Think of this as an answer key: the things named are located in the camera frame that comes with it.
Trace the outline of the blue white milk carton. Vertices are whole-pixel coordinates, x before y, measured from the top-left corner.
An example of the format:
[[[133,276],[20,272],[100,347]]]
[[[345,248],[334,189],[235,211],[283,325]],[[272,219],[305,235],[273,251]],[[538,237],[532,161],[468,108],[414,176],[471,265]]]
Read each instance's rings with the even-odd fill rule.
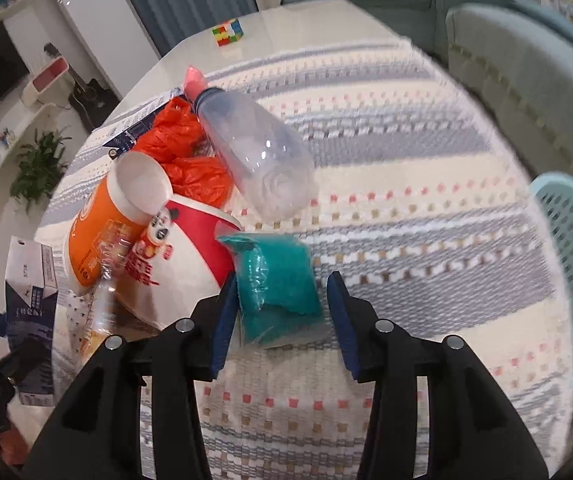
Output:
[[[115,160],[131,150],[140,136],[148,132],[158,114],[176,96],[183,96],[179,87],[163,92],[155,98],[132,107],[108,125],[108,138],[102,144],[108,157]]]

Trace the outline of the orange paper cup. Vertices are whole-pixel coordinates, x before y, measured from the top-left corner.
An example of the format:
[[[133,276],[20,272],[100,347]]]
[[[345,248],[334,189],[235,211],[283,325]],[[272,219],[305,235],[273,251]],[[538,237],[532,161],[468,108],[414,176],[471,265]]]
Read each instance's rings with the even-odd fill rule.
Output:
[[[113,237],[131,245],[172,196],[172,184],[151,156],[129,152],[103,177],[64,238],[70,289],[88,292],[101,274],[102,248]]]

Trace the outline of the colourful puzzle cube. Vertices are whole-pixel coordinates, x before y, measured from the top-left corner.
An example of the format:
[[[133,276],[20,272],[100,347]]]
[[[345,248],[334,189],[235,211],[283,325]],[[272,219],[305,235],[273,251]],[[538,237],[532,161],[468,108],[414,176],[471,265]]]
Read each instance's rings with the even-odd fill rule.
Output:
[[[243,28],[238,18],[216,25],[212,28],[212,34],[218,47],[234,44],[244,36]]]

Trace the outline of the white refrigerator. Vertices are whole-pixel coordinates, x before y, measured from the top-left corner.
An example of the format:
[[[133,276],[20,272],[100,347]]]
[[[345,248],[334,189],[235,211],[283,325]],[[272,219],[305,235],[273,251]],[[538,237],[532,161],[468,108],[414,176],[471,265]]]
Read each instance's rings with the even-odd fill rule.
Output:
[[[117,96],[126,96],[160,59],[130,0],[58,3]]]

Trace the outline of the red white panda cup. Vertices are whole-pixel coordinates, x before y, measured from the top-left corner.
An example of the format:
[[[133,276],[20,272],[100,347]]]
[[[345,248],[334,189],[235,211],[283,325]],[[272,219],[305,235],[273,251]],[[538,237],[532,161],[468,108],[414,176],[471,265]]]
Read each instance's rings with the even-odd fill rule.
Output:
[[[132,246],[119,278],[119,302],[162,330],[216,296],[234,270],[217,235],[239,231],[236,218],[197,200],[172,195]]]

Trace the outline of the striped woven table cloth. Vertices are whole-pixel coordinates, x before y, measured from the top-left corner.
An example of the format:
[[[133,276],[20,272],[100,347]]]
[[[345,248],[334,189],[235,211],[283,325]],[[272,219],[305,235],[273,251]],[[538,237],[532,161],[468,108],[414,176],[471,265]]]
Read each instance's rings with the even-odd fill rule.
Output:
[[[571,308],[528,177],[480,107],[402,38],[266,55],[208,80],[294,127],[319,185],[286,221],[265,222],[239,194],[228,213],[246,231],[295,235],[319,282],[341,273],[411,335],[463,337],[559,469],[573,414]],[[331,332],[233,353],[198,386],[212,474],[351,479],[372,402]]]

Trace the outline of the clear plastic bottle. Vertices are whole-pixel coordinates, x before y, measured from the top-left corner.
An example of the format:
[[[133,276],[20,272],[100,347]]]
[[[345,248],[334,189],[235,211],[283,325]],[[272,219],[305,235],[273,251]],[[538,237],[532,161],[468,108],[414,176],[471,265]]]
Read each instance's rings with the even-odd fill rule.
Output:
[[[317,197],[301,134],[247,94],[208,88],[194,110],[241,195],[267,221],[292,218]]]

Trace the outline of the green potted plant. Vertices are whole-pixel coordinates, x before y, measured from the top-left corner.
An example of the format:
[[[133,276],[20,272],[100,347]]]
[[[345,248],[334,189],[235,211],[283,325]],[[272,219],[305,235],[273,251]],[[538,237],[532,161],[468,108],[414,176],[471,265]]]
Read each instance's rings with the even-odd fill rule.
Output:
[[[32,142],[24,143],[15,157],[18,173],[10,195],[29,214],[44,197],[51,198],[67,170],[65,143],[70,136],[61,130],[35,130]]]

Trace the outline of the orange plastic bag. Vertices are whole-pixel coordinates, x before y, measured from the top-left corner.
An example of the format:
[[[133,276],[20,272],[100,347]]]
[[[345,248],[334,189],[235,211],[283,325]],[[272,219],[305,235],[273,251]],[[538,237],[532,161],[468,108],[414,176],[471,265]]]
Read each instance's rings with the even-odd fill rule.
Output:
[[[149,155],[164,169],[175,194],[221,208],[233,180],[217,155],[208,155],[207,136],[189,101],[174,96],[139,136],[132,151]]]

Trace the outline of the yellow snack bag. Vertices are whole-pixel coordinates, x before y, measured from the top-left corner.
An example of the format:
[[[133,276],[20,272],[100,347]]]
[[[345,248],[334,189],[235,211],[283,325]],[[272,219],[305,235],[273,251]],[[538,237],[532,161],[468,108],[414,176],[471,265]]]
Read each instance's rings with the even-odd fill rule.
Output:
[[[101,274],[92,294],[92,301],[80,348],[81,364],[85,365],[102,342],[115,332],[115,292],[120,275],[124,272],[130,250],[124,238],[115,238],[103,245]]]

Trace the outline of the black acoustic guitar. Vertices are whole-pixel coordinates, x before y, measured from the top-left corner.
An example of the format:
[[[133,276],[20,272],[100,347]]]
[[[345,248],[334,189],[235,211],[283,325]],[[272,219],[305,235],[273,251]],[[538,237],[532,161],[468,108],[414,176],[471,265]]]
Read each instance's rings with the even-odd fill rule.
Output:
[[[67,73],[73,79],[73,90],[68,96],[68,102],[78,113],[86,131],[92,133],[112,114],[119,99],[112,89],[104,88],[96,78],[84,81],[72,66],[68,66]]]

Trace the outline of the teal packaged cloth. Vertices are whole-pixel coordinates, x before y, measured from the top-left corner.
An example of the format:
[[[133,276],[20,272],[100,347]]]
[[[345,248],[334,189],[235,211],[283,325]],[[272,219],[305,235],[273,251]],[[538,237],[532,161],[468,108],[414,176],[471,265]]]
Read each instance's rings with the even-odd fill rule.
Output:
[[[232,257],[245,346],[308,344],[325,335],[324,314],[308,248],[286,234],[217,236]]]

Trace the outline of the pink bottle cap piece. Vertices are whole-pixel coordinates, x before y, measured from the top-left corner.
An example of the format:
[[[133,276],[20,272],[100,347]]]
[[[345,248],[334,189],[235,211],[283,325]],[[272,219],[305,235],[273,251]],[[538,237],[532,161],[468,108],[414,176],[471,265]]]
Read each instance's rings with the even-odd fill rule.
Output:
[[[194,103],[207,88],[208,82],[203,73],[194,66],[189,66],[183,81],[183,93],[186,98]]]

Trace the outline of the white coffee table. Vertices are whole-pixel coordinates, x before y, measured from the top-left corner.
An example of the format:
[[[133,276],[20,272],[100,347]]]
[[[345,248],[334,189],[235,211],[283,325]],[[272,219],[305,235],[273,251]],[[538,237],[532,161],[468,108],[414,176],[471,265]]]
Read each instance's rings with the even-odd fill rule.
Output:
[[[390,28],[347,0],[287,4],[244,15],[240,23],[244,36],[228,46],[219,47],[208,29],[182,40],[138,81],[108,120],[115,122],[131,108],[182,86],[190,65],[207,74],[282,51],[399,38]]]

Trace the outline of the teal curved sofa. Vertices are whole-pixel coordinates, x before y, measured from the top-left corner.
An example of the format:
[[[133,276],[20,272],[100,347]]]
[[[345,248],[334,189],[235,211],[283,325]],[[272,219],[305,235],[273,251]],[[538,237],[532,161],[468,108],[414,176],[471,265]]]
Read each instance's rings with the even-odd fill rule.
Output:
[[[529,174],[573,177],[573,24],[552,11],[465,4],[446,16],[449,72]]]

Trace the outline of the blue white paper box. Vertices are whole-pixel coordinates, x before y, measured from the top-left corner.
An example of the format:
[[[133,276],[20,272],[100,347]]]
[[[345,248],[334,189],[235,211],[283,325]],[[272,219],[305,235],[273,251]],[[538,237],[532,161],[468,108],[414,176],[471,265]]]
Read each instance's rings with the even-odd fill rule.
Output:
[[[41,347],[36,366],[18,382],[21,404],[53,406],[52,346],[59,289],[51,247],[12,237],[4,281],[10,349],[17,350],[29,339]]]

